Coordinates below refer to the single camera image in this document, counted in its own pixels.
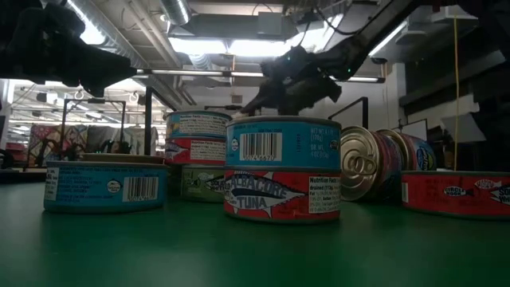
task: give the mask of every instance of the can label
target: can label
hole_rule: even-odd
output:
[[[223,202],[225,170],[222,169],[182,169],[181,196],[186,199],[200,199],[209,202]]]
[[[144,206],[161,203],[167,170],[143,167],[48,167],[45,206]]]
[[[450,214],[510,216],[510,178],[402,175],[402,204]]]
[[[407,145],[412,147],[413,165],[415,171],[435,171],[437,161],[434,151],[425,141],[414,136],[401,134]]]
[[[170,114],[167,120],[167,138],[209,136],[225,138],[228,115],[208,112]]]
[[[305,122],[253,122],[227,128],[227,166],[340,169],[340,130]]]
[[[225,164],[225,140],[203,138],[167,139],[167,163]]]
[[[225,173],[225,212],[267,220],[339,217],[340,174],[232,171]]]
[[[402,152],[398,145],[389,137],[372,132],[378,145],[380,146],[381,156],[383,157],[383,164],[380,168],[380,180],[376,183],[377,198],[388,198],[397,195],[398,192],[398,179],[402,171]]]

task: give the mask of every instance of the albacore tuna can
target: albacore tuna can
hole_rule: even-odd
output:
[[[340,170],[340,124],[300,116],[252,116],[227,124],[227,167]]]
[[[510,173],[404,171],[402,205],[464,218],[510,219]]]
[[[225,168],[215,166],[186,165],[182,167],[183,199],[203,202],[223,202]]]
[[[166,139],[165,163],[225,164],[225,140],[212,138]]]
[[[400,148],[404,162],[404,171],[435,171],[436,156],[432,147],[422,139],[391,130],[379,133],[391,138]]]
[[[211,111],[178,111],[167,117],[167,138],[198,136],[225,139],[232,117]]]
[[[398,197],[402,153],[386,136],[361,127],[342,130],[342,199]]]
[[[314,223],[339,218],[339,172],[225,173],[225,212],[264,222]]]
[[[162,164],[48,162],[44,207],[71,213],[146,210],[163,205]]]

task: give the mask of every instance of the red tuna can label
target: red tuna can label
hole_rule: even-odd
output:
[[[209,138],[167,139],[165,163],[225,164],[225,140]]]
[[[379,153],[382,156],[382,164],[379,166],[379,180],[373,188],[375,197],[380,199],[392,197],[398,194],[398,177],[402,171],[402,153],[398,145],[387,136],[372,132],[379,146]]]
[[[416,210],[510,218],[510,175],[415,172],[402,175],[402,204]]]
[[[225,173],[225,212],[268,222],[319,222],[340,216],[340,173]]]

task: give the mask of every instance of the green tabletop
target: green tabletop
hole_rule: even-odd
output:
[[[343,203],[339,222],[278,226],[222,206],[43,212],[42,183],[0,185],[0,286],[508,286],[510,223]]]

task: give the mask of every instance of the red can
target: red can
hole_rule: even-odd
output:
[[[225,173],[225,212],[278,223],[317,223],[340,216],[340,173],[239,171]]]
[[[225,164],[225,140],[176,138],[165,143],[165,163]]]
[[[510,174],[404,171],[402,204],[467,218],[510,219]]]

